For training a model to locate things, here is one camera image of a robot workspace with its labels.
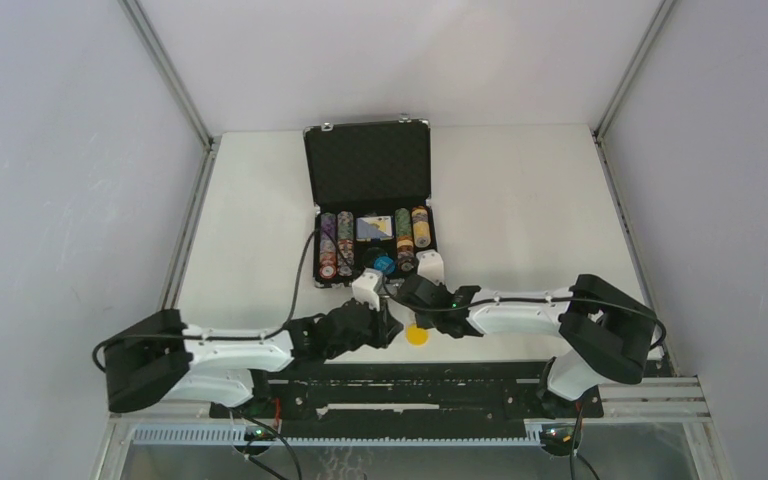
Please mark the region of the yellow round button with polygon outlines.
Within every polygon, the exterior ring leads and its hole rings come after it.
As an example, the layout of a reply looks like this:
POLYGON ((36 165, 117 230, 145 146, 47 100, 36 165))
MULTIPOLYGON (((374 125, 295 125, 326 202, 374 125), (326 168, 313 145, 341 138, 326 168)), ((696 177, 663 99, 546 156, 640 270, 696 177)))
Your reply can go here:
POLYGON ((407 342, 413 346, 423 346, 429 340, 429 332, 417 325, 410 325, 405 330, 407 342))

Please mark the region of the red five poker chip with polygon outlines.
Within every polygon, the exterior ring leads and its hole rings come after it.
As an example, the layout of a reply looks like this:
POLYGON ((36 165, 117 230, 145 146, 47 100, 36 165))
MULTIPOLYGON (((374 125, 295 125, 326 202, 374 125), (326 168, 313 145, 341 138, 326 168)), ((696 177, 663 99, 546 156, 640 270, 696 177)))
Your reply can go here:
POLYGON ((333 279, 338 274, 338 269, 334 265, 323 265, 319 270, 320 276, 325 280, 333 279))

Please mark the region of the blue round button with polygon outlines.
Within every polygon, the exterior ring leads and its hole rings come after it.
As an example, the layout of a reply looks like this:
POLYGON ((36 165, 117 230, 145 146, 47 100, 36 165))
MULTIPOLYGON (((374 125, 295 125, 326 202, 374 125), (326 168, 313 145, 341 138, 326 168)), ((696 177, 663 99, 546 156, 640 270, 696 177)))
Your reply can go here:
POLYGON ((395 272, 396 262, 391 257, 382 255, 373 261, 373 269, 380 271, 385 276, 388 276, 395 272))

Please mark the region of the yellow chip stack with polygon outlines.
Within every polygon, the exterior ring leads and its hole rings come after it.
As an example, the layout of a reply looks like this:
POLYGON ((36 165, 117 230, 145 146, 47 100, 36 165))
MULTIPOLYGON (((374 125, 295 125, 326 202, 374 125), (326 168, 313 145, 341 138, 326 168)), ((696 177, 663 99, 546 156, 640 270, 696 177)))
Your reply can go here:
POLYGON ((411 211, 413 239, 417 248, 427 248, 431 244, 432 235, 428 210, 425 207, 416 207, 411 211))

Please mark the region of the shrink-wrapped blue chip stack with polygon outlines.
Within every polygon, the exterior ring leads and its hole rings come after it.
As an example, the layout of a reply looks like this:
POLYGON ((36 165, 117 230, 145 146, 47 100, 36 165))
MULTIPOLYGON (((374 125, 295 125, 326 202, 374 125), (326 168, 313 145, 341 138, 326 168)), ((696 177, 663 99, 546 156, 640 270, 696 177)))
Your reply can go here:
POLYGON ((323 265, 334 265, 338 269, 336 246, 336 215, 322 213, 320 215, 320 240, 319 240, 319 270, 323 265))

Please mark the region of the playing card deck box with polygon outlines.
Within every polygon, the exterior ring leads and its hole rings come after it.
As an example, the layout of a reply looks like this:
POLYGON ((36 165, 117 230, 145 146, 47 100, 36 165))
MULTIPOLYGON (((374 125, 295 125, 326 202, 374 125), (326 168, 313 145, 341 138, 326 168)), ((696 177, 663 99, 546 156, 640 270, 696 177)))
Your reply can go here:
POLYGON ((355 236, 358 242, 389 241, 394 238, 392 216, 366 216, 355 219, 355 236))

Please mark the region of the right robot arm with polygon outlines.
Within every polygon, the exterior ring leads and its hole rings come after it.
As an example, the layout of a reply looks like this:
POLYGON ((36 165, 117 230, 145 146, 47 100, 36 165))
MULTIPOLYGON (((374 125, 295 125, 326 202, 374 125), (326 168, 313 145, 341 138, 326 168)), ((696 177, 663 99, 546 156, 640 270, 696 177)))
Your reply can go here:
POLYGON ((667 336, 651 309, 593 274, 532 294, 475 285, 450 292, 412 275, 390 297, 411 310, 420 327, 453 338, 515 333, 565 341, 568 352, 549 361, 537 391, 539 406, 552 416, 565 415, 597 385, 640 383, 649 353, 667 336))

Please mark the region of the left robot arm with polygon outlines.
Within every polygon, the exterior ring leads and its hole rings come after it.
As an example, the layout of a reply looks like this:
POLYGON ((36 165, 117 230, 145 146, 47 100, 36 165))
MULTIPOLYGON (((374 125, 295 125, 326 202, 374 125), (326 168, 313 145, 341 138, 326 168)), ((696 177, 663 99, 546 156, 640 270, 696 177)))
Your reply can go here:
POLYGON ((323 363, 362 347, 384 349, 402 330, 386 307, 355 300, 273 331, 199 327, 166 309, 101 341, 92 358, 105 375, 112 413, 172 400, 237 407, 258 417, 270 409, 273 392, 256 373, 323 363))

